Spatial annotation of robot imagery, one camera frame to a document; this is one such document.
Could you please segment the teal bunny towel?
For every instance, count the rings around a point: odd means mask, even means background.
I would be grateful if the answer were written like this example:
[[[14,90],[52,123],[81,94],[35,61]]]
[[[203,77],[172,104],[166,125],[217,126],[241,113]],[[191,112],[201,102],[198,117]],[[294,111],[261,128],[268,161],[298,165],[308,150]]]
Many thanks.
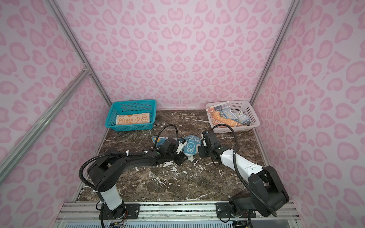
[[[153,143],[155,143],[156,136],[153,136],[151,139]],[[156,145],[162,145],[166,139],[166,137],[159,137]],[[184,140],[186,141],[186,145],[184,146],[183,153],[187,156],[194,156],[198,154],[198,147],[201,145],[201,139],[197,136],[189,135],[184,137]]]

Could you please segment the grey patterned towel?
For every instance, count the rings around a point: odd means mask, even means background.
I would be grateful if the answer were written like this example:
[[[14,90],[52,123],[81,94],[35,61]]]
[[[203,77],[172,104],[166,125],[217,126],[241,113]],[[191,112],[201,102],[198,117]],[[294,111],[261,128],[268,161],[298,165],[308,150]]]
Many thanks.
[[[230,127],[252,125],[251,119],[242,111],[239,111],[238,114],[234,114],[229,102],[209,106],[206,111],[208,112],[213,125],[226,124]]]

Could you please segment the orange bunny towel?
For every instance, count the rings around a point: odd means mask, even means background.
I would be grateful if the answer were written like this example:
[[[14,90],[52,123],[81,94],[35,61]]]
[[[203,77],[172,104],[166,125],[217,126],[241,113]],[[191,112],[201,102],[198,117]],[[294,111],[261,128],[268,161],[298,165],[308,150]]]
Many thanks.
[[[150,123],[149,113],[132,115],[117,115],[116,125],[147,124]]]

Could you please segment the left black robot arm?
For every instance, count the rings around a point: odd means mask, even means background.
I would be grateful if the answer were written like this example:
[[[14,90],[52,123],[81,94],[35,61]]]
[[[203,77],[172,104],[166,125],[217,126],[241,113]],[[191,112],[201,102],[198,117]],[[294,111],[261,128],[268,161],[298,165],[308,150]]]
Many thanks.
[[[79,170],[80,179],[92,188],[102,203],[99,219],[120,219],[127,216],[127,207],[117,189],[123,172],[138,167],[154,167],[165,162],[182,164],[188,156],[183,153],[187,141],[166,139],[162,145],[144,152],[120,152],[114,148],[86,161]]]

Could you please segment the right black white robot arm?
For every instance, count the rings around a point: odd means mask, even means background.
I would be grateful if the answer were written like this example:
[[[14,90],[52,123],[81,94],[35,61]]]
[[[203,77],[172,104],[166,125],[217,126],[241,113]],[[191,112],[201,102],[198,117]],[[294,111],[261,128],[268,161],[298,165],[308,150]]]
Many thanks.
[[[277,171],[272,166],[263,167],[240,156],[236,135],[234,141],[235,145],[230,149],[221,144],[214,132],[204,131],[198,148],[202,158],[210,157],[212,162],[234,170],[246,189],[230,197],[227,203],[218,203],[218,218],[241,218],[255,211],[266,218],[277,217],[277,211],[289,202]]]

